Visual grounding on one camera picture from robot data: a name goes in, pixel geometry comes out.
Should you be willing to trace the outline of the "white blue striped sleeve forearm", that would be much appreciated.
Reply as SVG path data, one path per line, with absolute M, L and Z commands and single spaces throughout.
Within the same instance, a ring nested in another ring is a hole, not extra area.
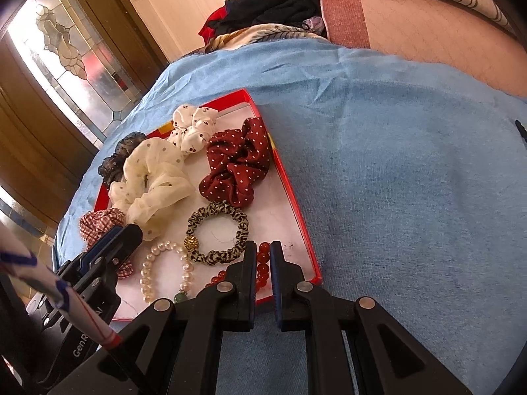
M 1 272 L 45 294 L 73 326 L 107 351 L 122 342 L 121 336 L 68 283 L 29 251 L 4 224 L 1 224 Z

